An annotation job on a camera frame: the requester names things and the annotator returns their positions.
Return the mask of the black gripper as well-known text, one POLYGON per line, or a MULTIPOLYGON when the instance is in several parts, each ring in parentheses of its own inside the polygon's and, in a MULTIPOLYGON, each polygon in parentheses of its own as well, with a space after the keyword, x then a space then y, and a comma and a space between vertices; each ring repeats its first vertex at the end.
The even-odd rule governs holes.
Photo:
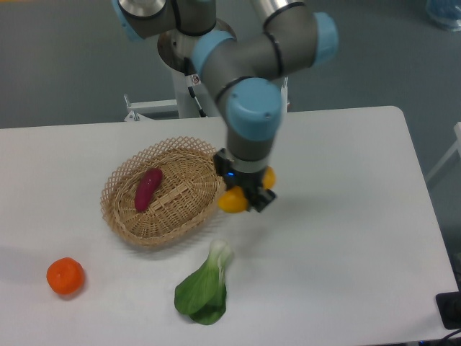
POLYGON ((224 179, 226 190, 240 187, 244 195, 249 196, 247 211, 255 210, 261 213, 276 198, 277 194, 264 186, 268 166, 255 171, 244 172, 228 158, 225 148, 221 148, 213 155, 213 164, 216 174, 224 179))

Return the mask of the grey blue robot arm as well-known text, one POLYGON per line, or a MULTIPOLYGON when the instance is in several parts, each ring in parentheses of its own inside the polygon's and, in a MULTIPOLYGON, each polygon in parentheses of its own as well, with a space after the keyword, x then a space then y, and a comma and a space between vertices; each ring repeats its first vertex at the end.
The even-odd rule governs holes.
POLYGON ((262 211, 276 197, 269 155, 287 109, 274 80, 331 60, 339 46, 334 20, 304 1, 254 1, 263 32, 238 41, 218 28, 214 1, 114 1, 127 36, 144 40, 171 33, 178 67, 205 86, 227 127, 213 157, 226 191, 226 213, 262 211))

